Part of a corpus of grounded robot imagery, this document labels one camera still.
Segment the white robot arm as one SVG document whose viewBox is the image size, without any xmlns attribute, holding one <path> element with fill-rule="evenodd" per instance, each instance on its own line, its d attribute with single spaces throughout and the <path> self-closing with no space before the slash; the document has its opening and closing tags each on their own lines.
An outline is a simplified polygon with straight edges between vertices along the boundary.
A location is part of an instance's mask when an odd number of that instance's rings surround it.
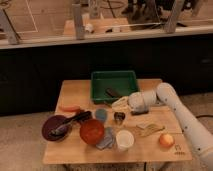
<svg viewBox="0 0 213 171">
<path fill-rule="evenodd" d="M 182 103 L 171 84 L 162 82 L 155 89 L 134 92 L 112 103 L 112 109 L 128 109 L 133 114 L 145 113 L 151 106 L 165 104 L 175 114 L 181 129 L 200 160 L 213 171 L 213 134 Z"/>
</svg>

